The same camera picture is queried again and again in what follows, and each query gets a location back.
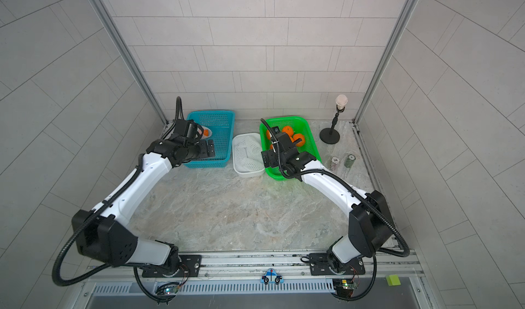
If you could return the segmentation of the netted orange front corner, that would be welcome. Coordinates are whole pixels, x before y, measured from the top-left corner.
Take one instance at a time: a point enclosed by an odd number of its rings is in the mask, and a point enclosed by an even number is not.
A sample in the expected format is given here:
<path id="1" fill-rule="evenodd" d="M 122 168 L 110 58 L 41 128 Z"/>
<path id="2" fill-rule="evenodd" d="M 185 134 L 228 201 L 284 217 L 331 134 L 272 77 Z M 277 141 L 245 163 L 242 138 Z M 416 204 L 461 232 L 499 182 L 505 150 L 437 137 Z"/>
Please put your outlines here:
<path id="1" fill-rule="evenodd" d="M 305 136 L 300 133 L 294 134 L 292 140 L 293 140 L 293 144 L 297 147 L 302 147 L 306 143 Z"/>

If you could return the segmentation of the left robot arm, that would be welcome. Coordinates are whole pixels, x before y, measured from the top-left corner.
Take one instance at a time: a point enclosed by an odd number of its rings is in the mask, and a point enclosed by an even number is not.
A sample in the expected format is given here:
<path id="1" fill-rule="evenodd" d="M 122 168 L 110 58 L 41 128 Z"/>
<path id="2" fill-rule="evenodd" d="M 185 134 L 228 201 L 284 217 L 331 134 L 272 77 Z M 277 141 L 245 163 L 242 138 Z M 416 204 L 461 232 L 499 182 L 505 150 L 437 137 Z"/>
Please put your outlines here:
<path id="1" fill-rule="evenodd" d="M 171 243 L 142 240 L 128 228 L 131 217 L 153 187 L 172 169 L 196 159 L 214 157 L 213 142 L 203 138 L 205 129 L 183 115 L 181 97 L 168 131 L 139 155 L 132 173 L 92 210 L 79 210 L 72 219 L 73 234 L 60 250 L 52 269 L 52 280 L 66 287 L 110 268 L 145 267 L 162 276 L 179 271 L 179 249 Z M 77 278 L 61 275 L 63 261 L 72 246 L 79 254 L 100 261 L 101 266 Z"/>

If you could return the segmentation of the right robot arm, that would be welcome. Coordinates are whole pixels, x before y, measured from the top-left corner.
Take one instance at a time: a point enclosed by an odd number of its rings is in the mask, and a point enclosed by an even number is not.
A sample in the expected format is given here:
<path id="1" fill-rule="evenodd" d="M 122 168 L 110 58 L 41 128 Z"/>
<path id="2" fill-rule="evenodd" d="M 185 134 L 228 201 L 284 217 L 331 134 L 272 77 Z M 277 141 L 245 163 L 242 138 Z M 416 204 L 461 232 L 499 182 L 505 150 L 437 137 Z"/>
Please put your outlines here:
<path id="1" fill-rule="evenodd" d="M 347 235 L 327 251 L 327 261 L 336 273 L 349 269 L 354 259 L 373 258 L 378 252 L 405 258 L 410 247 L 395 227 L 385 197 L 378 191 L 367 193 L 346 183 L 326 169 L 309 152 L 300 152 L 290 137 L 266 120 L 272 149 L 261 152 L 267 168 L 277 168 L 285 179 L 306 183 L 331 200 L 349 218 Z"/>

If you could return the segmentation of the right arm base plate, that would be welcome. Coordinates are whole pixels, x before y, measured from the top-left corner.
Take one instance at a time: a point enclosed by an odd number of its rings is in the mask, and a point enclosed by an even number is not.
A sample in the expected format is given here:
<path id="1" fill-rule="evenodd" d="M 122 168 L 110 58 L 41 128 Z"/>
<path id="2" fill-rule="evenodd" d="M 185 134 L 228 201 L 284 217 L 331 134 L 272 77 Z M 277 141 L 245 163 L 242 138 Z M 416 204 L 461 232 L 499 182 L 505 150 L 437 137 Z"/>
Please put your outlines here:
<path id="1" fill-rule="evenodd" d="M 310 253 L 301 257 L 301 261 L 310 267 L 312 276 L 335 275 L 365 275 L 365 267 L 361 258 L 351 259 L 342 263 L 332 254 Z"/>

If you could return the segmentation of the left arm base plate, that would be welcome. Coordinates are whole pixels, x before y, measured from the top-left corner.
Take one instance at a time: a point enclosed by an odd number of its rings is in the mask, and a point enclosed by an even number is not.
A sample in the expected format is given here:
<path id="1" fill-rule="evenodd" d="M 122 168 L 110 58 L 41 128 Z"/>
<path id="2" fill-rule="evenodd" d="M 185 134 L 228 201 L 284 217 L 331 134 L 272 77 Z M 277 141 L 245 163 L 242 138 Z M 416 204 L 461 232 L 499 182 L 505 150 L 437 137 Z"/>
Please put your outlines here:
<path id="1" fill-rule="evenodd" d="M 179 254 L 171 267 L 146 266 L 140 270 L 143 278 L 196 278 L 201 264 L 201 255 Z"/>

